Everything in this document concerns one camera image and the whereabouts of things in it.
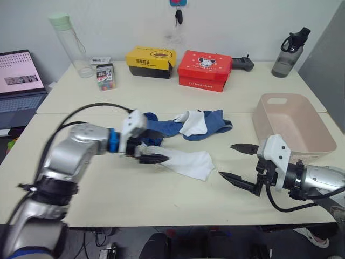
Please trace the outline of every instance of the white sock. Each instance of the white sock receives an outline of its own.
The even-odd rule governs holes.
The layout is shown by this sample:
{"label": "white sock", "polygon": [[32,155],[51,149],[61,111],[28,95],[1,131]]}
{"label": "white sock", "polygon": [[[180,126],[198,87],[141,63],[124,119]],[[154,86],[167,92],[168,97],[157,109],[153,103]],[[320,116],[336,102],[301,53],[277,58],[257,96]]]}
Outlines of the white sock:
{"label": "white sock", "polygon": [[210,155],[205,151],[184,153],[173,149],[165,149],[163,147],[148,146],[145,152],[169,157],[169,160],[161,163],[161,165],[176,173],[202,181],[206,181],[215,167]]}
{"label": "white sock", "polygon": [[180,133],[186,136],[205,134],[207,132],[205,115],[203,112],[186,111],[174,117],[175,122],[184,122]]}

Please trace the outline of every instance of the yellow box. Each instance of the yellow box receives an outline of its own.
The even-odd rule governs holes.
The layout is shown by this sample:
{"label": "yellow box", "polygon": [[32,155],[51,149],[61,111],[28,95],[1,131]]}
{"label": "yellow box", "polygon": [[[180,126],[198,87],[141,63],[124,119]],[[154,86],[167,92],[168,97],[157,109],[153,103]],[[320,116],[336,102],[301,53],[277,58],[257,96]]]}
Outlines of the yellow box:
{"label": "yellow box", "polygon": [[176,52],[154,47],[135,47],[126,55],[126,63],[135,76],[170,78],[176,64]]}

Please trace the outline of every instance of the beige plastic basket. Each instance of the beige plastic basket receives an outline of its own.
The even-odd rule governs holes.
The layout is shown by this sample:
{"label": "beige plastic basket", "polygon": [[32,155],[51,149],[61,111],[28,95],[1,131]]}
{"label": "beige plastic basket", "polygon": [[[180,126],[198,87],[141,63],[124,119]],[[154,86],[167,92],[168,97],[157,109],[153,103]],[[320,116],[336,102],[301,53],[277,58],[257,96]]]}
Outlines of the beige plastic basket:
{"label": "beige plastic basket", "polygon": [[290,162],[304,163],[336,149],[336,143],[309,100],[293,93],[261,96],[253,114],[259,140],[280,134],[291,149]]}

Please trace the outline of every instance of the clear water bottle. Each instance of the clear water bottle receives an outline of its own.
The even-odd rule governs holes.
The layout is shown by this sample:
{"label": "clear water bottle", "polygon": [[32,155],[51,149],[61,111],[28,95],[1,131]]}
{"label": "clear water bottle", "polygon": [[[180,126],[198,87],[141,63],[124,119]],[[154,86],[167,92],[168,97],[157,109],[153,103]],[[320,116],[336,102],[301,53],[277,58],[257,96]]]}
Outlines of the clear water bottle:
{"label": "clear water bottle", "polygon": [[91,68],[84,45],[79,40],[70,17],[65,13],[57,13],[49,17],[55,32],[63,45],[68,57],[70,58],[80,77],[86,78],[94,75]]}
{"label": "clear water bottle", "polygon": [[297,33],[290,32],[290,36],[282,43],[280,54],[273,66],[272,74],[274,76],[286,77],[290,73],[303,52],[304,43],[310,32],[310,29],[305,27]]}

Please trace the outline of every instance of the basket handle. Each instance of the basket handle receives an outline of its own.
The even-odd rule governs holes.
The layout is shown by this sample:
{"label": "basket handle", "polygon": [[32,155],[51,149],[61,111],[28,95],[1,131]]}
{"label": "basket handle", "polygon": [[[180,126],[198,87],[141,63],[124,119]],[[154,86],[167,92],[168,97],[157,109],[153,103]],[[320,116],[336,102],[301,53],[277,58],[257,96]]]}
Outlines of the basket handle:
{"label": "basket handle", "polygon": [[262,96],[266,105],[288,105],[290,101],[296,100],[298,94],[294,93],[268,93]]}

